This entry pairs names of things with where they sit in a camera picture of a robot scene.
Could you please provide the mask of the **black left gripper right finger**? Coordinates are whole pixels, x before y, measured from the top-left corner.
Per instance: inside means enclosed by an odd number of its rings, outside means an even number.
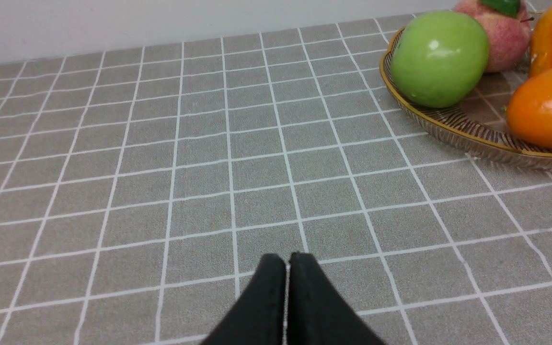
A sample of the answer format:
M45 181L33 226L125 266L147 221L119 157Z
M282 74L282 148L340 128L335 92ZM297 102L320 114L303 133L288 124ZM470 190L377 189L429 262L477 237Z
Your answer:
M289 345L384 345L342 298L311 253L292 253L287 315Z

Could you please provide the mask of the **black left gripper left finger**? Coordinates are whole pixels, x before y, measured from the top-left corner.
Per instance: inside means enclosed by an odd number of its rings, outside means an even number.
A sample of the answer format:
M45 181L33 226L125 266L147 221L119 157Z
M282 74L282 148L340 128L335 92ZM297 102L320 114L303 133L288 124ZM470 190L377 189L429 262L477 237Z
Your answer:
M202 343L282 344L286 277L282 258L275 253L264 254L241 296Z

